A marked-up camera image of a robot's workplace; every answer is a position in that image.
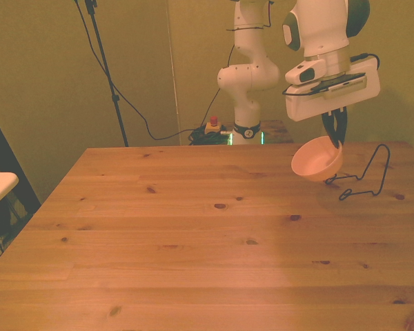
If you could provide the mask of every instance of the wall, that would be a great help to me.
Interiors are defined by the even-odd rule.
[[[166,1],[98,1],[96,13],[115,84],[153,134],[177,132]],[[130,145],[179,143],[153,141],[143,120],[120,107]],[[41,202],[86,148],[123,146],[73,0],[0,1],[0,127]]]
[[[382,61],[382,91],[374,99],[348,109],[347,141],[404,140],[414,146],[414,1],[371,0],[371,15],[360,34],[351,39],[351,54],[373,52]],[[227,63],[233,45],[233,1],[168,0],[170,34],[175,68],[180,123],[189,128],[202,120],[217,90],[216,76]],[[282,22],[295,5],[278,0],[272,6],[272,28],[265,29],[266,49],[282,74],[303,60],[302,52],[289,50],[283,40]],[[236,52],[232,63],[245,63]],[[293,122],[286,115],[278,87],[255,93],[262,104],[262,119],[281,119],[296,142],[324,134],[319,117]],[[220,92],[211,114],[233,120],[233,105]]]

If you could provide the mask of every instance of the wood knot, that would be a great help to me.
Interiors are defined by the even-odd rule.
[[[223,203],[216,203],[215,208],[217,208],[217,209],[226,209],[227,205],[225,205]]]
[[[247,245],[259,245],[259,243],[256,240],[249,239],[246,241]]]
[[[118,315],[121,312],[121,306],[117,305],[114,308],[112,308],[109,312],[109,316],[114,317]]]
[[[290,220],[291,221],[299,221],[302,218],[301,215],[291,215]]]
[[[166,250],[176,250],[178,247],[178,245],[163,245],[163,248]]]

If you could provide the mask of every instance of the black cable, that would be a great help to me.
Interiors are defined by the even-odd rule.
[[[273,5],[274,2],[273,1],[269,1],[268,2],[268,25],[265,26],[266,28],[271,28],[271,12],[270,12],[270,7],[271,5]]]
[[[190,146],[193,145],[221,145],[226,144],[228,141],[227,134],[221,134],[221,132],[209,132],[205,134],[204,131],[206,129],[206,125],[200,126],[196,130],[194,130],[188,140],[190,141]],[[226,127],[221,126],[221,131],[225,131]]]
[[[359,60],[363,60],[363,59],[366,59],[367,57],[375,57],[376,58],[376,60],[377,60],[377,69],[379,70],[380,58],[379,58],[378,55],[373,54],[373,53],[362,53],[362,54],[359,54],[359,55],[355,55],[354,57],[350,58],[350,62],[352,63],[352,62],[356,62],[356,61],[359,61]]]
[[[85,21],[85,19],[84,19],[84,16],[83,16],[83,12],[81,11],[81,8],[80,8],[80,6],[79,6],[79,4],[78,4],[78,0],[75,0],[75,4],[77,5],[77,8],[78,8],[78,11],[79,11],[79,14],[80,14],[80,16],[81,16],[81,20],[83,21],[83,25],[84,25],[84,30],[86,31],[86,35],[88,36],[88,41],[89,41],[89,45],[90,45],[90,49],[92,50],[92,53],[94,54],[94,57],[95,57],[95,59],[98,61],[98,64],[99,64],[99,66],[101,67],[101,69],[104,71],[104,74],[107,76],[107,73],[106,73],[106,70],[104,69],[104,67],[103,67],[103,64],[101,63],[101,61],[100,61],[100,59],[99,59],[99,57],[98,57],[98,55],[97,55],[97,53],[95,52],[95,50],[94,50],[94,48],[93,48],[93,45],[92,45],[92,40],[91,40],[91,38],[90,38],[90,34],[89,34],[89,30],[88,30],[88,26],[86,25],[86,21]],[[130,107],[132,107],[134,110],[135,110],[135,112],[137,112],[137,114],[144,120],[144,123],[146,124],[146,129],[147,129],[147,132],[148,132],[148,134],[149,134],[149,136],[152,138],[152,139],[154,139],[154,140],[156,140],[156,141],[158,141],[158,140],[164,140],[164,139],[169,139],[169,138],[172,138],[172,137],[174,137],[174,136],[177,136],[178,134],[181,134],[182,132],[186,132],[186,131],[193,131],[193,130],[195,130],[195,129],[187,129],[187,130],[182,130],[182,131],[180,131],[180,132],[178,132],[178,133],[175,133],[175,134],[172,134],[172,135],[170,135],[170,136],[168,136],[168,137],[164,137],[164,138],[155,138],[154,136],[153,136],[153,134],[150,132],[150,128],[149,128],[149,125],[148,125],[148,122],[147,122],[147,119],[143,116],[143,114],[142,113],[140,113],[139,111],[138,111],[138,109],[136,109],[136,107],[133,105],[133,104],[131,104],[131,102],[129,102],[129,100],[127,100],[127,98],[121,93],[121,91],[116,87],[116,85],[112,82],[112,86],[113,86],[113,88],[119,93],[119,95],[120,95],[120,97],[121,98],[123,98],[124,99],[124,101],[125,102],[127,102],[128,103],[128,105],[130,106]]]

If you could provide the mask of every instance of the microphone stand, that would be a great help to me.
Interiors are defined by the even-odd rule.
[[[86,3],[86,7],[88,9],[88,14],[90,15],[90,18],[92,19],[92,24],[94,26],[95,35],[97,36],[98,46],[99,46],[99,50],[101,52],[101,57],[103,59],[104,68],[105,68],[104,70],[106,71],[106,76],[107,76],[108,81],[109,81],[110,91],[112,92],[112,101],[113,101],[113,104],[115,106],[115,110],[117,111],[119,127],[121,128],[121,134],[123,135],[124,145],[126,147],[129,147],[128,142],[127,142],[126,131],[124,130],[123,120],[121,118],[121,112],[120,112],[119,106],[118,106],[119,96],[117,94],[115,94],[115,89],[113,87],[113,82],[112,82],[112,79],[110,78],[108,63],[106,61],[106,56],[104,54],[103,43],[101,42],[101,37],[100,37],[99,32],[98,32],[97,21],[95,21],[95,9],[94,8],[97,7],[97,0],[84,0],[84,2]]]

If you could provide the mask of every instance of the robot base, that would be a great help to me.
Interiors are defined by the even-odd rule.
[[[262,145],[264,144],[262,133],[262,131],[259,131],[252,139],[245,139],[240,133],[233,130],[231,145]]]

